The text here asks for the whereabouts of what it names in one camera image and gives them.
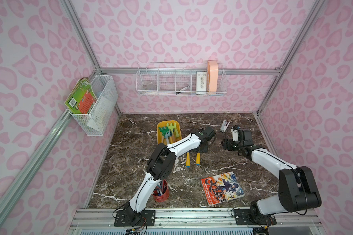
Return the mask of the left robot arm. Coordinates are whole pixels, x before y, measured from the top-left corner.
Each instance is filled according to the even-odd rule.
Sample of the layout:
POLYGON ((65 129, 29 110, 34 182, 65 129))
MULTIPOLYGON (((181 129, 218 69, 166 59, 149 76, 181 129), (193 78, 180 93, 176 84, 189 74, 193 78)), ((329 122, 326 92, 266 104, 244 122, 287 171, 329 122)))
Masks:
POLYGON ((156 186, 165 180, 173 170, 178 157, 191 150, 200 150, 215 137, 215 130, 206 127, 202 131, 191 133, 185 138, 169 145, 160 143, 148 159, 146 175, 136 194, 124 205, 124 213, 130 225, 138 225, 142 219, 140 213, 156 186))

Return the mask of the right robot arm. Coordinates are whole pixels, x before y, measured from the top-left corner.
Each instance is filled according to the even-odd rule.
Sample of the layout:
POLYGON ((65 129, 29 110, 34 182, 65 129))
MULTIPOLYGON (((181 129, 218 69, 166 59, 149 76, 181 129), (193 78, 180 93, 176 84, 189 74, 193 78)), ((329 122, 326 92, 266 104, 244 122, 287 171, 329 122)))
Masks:
POLYGON ((246 214, 247 221, 260 224, 277 213, 307 211, 321 206, 322 199, 309 167, 296 166, 255 145, 249 129, 235 125, 231 133, 231 139, 222 141, 224 150, 238 152, 240 156, 262 166, 278 179, 277 195, 253 201, 246 214))

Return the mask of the yellow plastic storage box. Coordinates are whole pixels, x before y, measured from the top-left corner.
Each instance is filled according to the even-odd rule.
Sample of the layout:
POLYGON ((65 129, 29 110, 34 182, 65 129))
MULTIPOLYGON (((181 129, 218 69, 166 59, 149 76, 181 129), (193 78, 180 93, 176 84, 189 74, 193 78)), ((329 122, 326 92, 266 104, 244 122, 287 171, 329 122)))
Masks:
POLYGON ((179 123, 176 120, 162 121, 157 125, 157 143, 173 144, 182 139, 179 123))

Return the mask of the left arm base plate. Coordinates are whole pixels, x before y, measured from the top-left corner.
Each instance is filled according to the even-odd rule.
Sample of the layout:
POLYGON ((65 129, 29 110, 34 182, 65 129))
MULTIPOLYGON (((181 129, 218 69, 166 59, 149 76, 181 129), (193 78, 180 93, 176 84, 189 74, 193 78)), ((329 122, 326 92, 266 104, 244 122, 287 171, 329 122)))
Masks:
POLYGON ((144 210, 140 213, 118 211, 113 218, 115 219, 115 227, 136 227, 142 226, 144 223, 146 226, 154 226, 156 211, 144 210))

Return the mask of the blue rake yellow handle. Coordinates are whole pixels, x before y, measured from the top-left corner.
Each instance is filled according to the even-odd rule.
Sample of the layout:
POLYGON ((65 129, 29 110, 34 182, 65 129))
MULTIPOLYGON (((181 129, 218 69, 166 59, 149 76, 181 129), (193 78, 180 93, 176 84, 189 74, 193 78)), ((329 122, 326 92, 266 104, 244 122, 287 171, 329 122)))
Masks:
POLYGON ((191 163, 190 163, 190 152, 187 152, 187 154, 186 154, 186 167, 190 168, 190 165, 191 165, 191 163))
POLYGON ((196 165, 200 165, 200 164, 201 164, 201 154, 198 152, 196 156, 196 165))

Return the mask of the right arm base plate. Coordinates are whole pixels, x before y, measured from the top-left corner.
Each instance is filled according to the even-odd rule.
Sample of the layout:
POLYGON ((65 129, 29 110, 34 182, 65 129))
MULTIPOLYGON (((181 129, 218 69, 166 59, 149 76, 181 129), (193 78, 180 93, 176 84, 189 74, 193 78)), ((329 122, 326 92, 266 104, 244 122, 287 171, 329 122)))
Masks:
POLYGON ((262 215, 256 214, 251 209, 239 209, 235 208, 232 211, 236 221, 236 225, 248 225, 248 226, 272 226, 277 225, 276 218, 273 214, 262 215))

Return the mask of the light green rake wooden handle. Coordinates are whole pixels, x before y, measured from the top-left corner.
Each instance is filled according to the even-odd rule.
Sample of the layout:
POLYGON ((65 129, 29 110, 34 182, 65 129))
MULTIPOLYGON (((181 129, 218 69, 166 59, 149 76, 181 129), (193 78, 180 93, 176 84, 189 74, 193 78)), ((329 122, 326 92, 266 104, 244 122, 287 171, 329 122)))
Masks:
POLYGON ((177 125, 176 121, 175 122, 169 122, 169 123, 166 124, 166 126, 168 127, 168 129, 172 133, 173 142, 176 142, 178 140, 178 138, 180 137, 179 130, 178 130, 178 125, 177 125))

